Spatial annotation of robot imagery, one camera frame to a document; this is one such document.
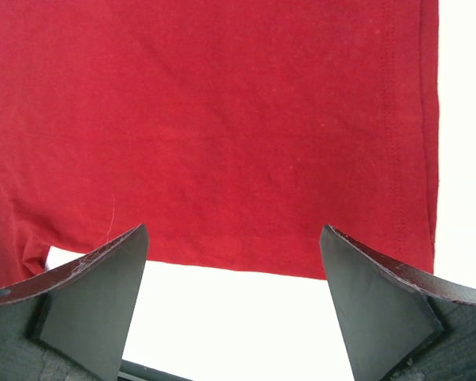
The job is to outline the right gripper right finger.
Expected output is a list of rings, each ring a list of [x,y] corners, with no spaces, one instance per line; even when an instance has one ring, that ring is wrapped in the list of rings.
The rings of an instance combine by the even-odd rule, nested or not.
[[[354,379],[476,380],[476,289],[330,225],[320,248]]]

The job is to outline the dark red t shirt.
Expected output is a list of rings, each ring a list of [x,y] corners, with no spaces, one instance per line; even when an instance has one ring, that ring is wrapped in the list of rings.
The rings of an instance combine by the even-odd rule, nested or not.
[[[436,1],[0,1],[0,288],[137,225],[151,260],[432,271]]]

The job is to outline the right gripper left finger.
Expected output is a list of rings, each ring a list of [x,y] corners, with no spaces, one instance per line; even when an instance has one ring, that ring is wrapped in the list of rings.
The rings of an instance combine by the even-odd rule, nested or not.
[[[139,225],[0,288],[0,380],[115,380],[148,253]]]

